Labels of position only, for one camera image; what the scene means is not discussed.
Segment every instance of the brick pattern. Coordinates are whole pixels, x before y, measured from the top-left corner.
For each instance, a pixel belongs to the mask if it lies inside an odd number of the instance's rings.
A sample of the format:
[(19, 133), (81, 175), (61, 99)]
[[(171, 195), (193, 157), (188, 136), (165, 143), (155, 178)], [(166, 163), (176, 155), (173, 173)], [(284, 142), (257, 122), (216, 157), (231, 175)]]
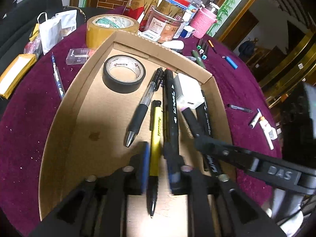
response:
[(128, 0), (98, 0), (97, 7), (115, 9), (119, 6), (125, 6)]

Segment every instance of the pen tip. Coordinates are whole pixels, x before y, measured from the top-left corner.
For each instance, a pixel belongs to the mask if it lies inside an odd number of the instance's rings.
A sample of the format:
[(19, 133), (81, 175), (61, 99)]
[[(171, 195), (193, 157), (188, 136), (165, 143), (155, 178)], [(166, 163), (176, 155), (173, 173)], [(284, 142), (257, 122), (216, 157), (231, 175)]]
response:
[(130, 147), (133, 141), (136, 138), (136, 134), (134, 132), (127, 132), (126, 138), (125, 138), (125, 146)]

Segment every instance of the purple tablecloth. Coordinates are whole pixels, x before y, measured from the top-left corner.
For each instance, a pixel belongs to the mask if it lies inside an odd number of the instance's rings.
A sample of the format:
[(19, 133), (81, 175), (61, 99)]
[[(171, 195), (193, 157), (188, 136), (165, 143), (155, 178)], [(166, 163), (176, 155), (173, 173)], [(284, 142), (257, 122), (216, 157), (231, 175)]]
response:
[[(86, 47), (86, 26), (70, 34), (52, 52), (56, 57), (65, 89), (82, 67), (68, 66), (65, 59), (71, 48)], [(274, 125), (265, 98), (247, 66), (224, 45), (211, 39), (218, 54), (209, 49), (206, 69), (216, 79), (225, 105), (234, 104), (260, 108), (262, 114)], [(191, 55), (197, 39), (183, 39), (184, 55)], [(0, 206), (10, 222), (24, 235), (39, 223), (38, 178), (45, 141), (54, 119), (60, 98), (53, 79), (51, 53), (42, 57), (17, 87), (0, 122)], [(230, 56), (238, 68), (234, 70), (222, 56)], [(270, 150), (259, 126), (251, 130), (249, 122), (255, 112), (226, 108), (233, 144), (270, 156), (281, 156), (277, 141)], [(271, 188), (263, 182), (237, 172), (241, 188), (257, 203), (262, 204), (270, 195)]]

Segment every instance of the white paper bag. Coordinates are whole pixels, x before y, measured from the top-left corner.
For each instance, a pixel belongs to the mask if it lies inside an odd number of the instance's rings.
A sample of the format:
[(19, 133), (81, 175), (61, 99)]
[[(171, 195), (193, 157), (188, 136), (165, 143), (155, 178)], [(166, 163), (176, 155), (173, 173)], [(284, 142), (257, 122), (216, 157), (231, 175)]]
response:
[(56, 13), (61, 20), (62, 36), (66, 37), (77, 29), (77, 10), (63, 11)]
[(44, 55), (53, 48), (61, 39), (61, 20), (60, 18), (53, 17), (50, 20), (47, 19), (47, 13), (42, 12), (37, 17), (37, 22), (39, 23), (39, 18), (42, 14), (45, 14), (46, 21), (39, 25), (39, 32), (42, 40), (42, 47)]

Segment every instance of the packing tape roll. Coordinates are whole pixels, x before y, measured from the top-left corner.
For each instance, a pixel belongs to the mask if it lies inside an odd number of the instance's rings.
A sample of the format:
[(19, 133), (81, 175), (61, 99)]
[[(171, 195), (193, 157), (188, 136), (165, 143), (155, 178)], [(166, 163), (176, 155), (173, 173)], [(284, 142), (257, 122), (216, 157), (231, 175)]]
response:
[[(131, 81), (122, 81), (117, 79), (111, 74), (111, 70), (116, 67), (125, 67), (130, 69), (135, 73), (136, 79)], [(127, 55), (116, 55), (108, 58), (105, 61), (102, 79), (104, 84), (114, 92), (131, 93), (140, 87), (145, 75), (145, 67), (139, 60)]]
[[(119, 28), (100, 23), (101, 19), (110, 20)], [(90, 49), (97, 49), (116, 30), (124, 30), (136, 34), (138, 29), (139, 23), (130, 17), (116, 14), (98, 15), (90, 18), (87, 22), (86, 45)]]

